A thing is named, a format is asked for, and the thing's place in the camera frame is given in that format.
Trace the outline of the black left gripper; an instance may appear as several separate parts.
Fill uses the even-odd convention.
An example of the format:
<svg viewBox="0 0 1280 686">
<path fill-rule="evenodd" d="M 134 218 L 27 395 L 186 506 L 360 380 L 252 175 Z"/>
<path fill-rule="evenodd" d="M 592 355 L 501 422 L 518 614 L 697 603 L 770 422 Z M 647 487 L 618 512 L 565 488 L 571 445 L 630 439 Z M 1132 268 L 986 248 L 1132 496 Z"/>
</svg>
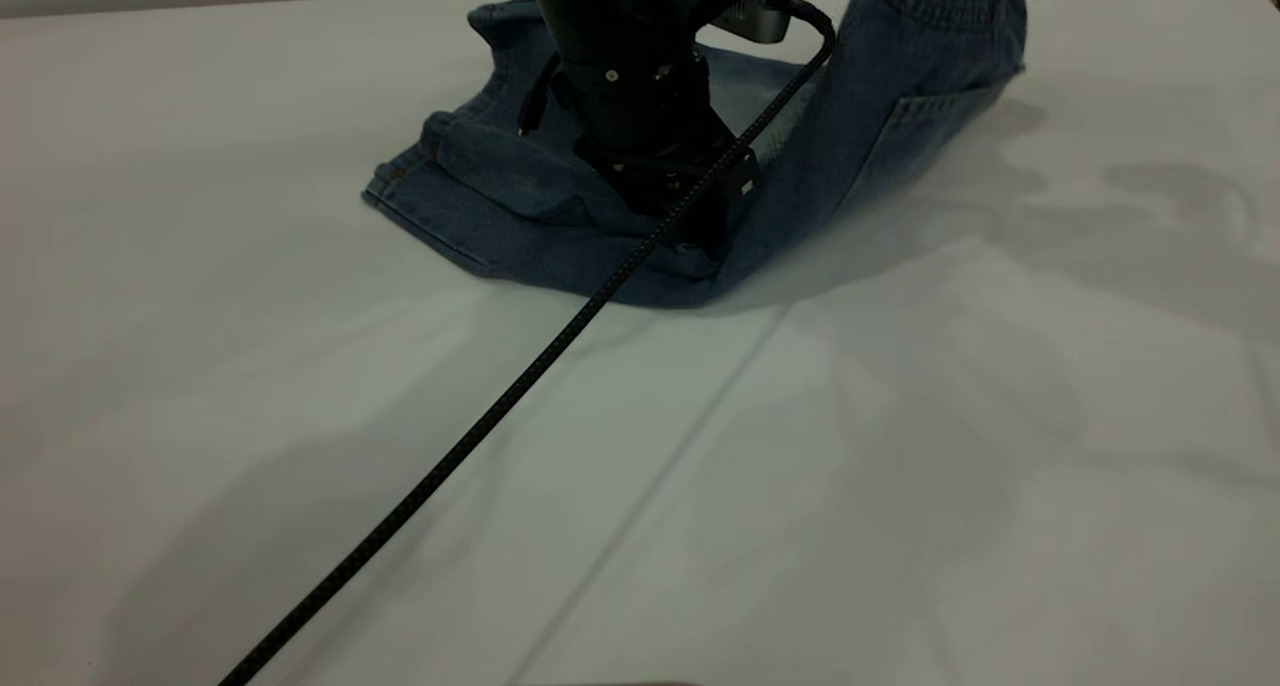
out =
<svg viewBox="0 0 1280 686">
<path fill-rule="evenodd" d="M 689 145 L 672 145 L 657 154 L 622 154 L 608 152 L 581 136 L 575 143 L 575 154 L 604 177 L 632 212 L 660 221 L 707 179 L 710 166 L 733 143 L 730 131 L 712 131 L 695 136 Z M 754 188 L 758 174 L 754 148 L 745 148 L 708 180 L 700 197 L 668 230 L 666 243 L 695 247 L 718 259 L 727 243 L 731 211 Z"/>
</svg>

